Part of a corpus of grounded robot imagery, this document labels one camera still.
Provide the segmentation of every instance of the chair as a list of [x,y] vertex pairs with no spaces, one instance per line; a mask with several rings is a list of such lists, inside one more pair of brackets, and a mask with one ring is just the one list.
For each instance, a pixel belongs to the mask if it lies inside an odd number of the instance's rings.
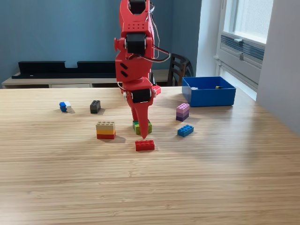
[[167,86],[182,86],[182,78],[194,76],[191,62],[184,56],[172,54]]

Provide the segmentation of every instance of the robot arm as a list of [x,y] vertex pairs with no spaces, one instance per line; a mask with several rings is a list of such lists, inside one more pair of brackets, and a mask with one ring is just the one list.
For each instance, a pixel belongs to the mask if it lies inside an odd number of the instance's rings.
[[[156,91],[149,81],[152,62],[166,61],[170,54],[154,45],[150,0],[121,0],[121,38],[115,38],[117,82],[122,82],[125,99],[131,107],[134,120],[138,120],[143,138],[148,135],[148,107],[153,104]],[[154,58],[155,49],[168,54],[164,60]]]

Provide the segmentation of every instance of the red lego brick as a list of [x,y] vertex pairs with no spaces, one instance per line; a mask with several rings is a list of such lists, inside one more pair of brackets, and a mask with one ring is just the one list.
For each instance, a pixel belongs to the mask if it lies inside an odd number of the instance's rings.
[[156,90],[156,95],[158,95],[158,94],[161,93],[161,88],[160,88],[160,86],[155,85],[155,86],[153,86],[152,88],[153,88],[154,90]]
[[155,145],[154,145],[153,140],[150,140],[150,141],[137,141],[137,142],[135,142],[135,147],[136,147],[136,151],[149,151],[149,150],[154,150],[155,149]]
[[115,139],[116,133],[114,135],[97,135],[97,139]]

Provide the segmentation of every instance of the lego brick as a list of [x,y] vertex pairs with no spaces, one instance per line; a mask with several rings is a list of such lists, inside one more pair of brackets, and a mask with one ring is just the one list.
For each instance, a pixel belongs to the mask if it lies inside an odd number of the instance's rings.
[[97,135],[113,135],[116,133],[116,130],[96,130]]
[[154,141],[153,140],[150,140],[150,141],[136,141],[135,142],[135,148],[136,148],[136,151],[154,150],[155,149]]
[[67,109],[66,109],[65,106],[61,106],[61,107],[60,107],[60,110],[61,110],[63,113],[66,113],[66,112],[67,112]]
[[101,109],[100,101],[94,100],[90,105],[90,113],[97,114]]
[[64,102],[66,107],[71,106],[71,104],[69,102]]
[[185,113],[177,112],[177,113],[176,113],[176,117],[184,118],[184,117],[186,117],[186,115],[188,115],[188,114],[189,114],[189,110],[187,110]]
[[115,130],[115,122],[99,121],[96,124],[97,130]]
[[99,111],[100,111],[100,110],[91,110],[90,113],[91,113],[91,114],[98,114]]
[[72,112],[72,107],[71,106],[66,106],[67,112],[70,113]]
[[135,125],[138,125],[139,122],[137,120],[132,121],[133,130],[135,130]]
[[156,95],[159,95],[161,93],[161,88],[158,85],[155,85],[152,87],[154,90],[156,90]]
[[113,135],[97,135],[97,139],[115,139],[116,137],[116,133],[114,133]]
[[193,132],[194,132],[194,127],[190,126],[190,125],[186,125],[177,131],[177,135],[179,135],[181,137],[186,137]]
[[183,121],[185,121],[188,117],[189,117],[189,114],[186,115],[185,117],[177,117],[177,116],[176,116],[176,120],[183,122]]
[[183,103],[177,107],[176,112],[177,113],[185,113],[188,110],[189,110],[189,104]]
[[68,101],[67,102],[60,102],[60,110],[63,113],[70,113],[70,112],[72,112],[72,106]]
[[[140,131],[140,125],[138,124],[137,120],[134,120],[133,122],[133,130],[135,131],[136,135],[141,135],[141,131]],[[152,124],[151,122],[148,120],[148,134],[152,133]]]
[[60,102],[60,106],[66,106],[64,102]]

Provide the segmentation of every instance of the blue box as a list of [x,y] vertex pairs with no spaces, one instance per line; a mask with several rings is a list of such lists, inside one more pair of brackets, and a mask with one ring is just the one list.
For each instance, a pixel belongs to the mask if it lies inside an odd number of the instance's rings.
[[235,92],[236,88],[220,76],[182,79],[182,93],[191,107],[233,105]]

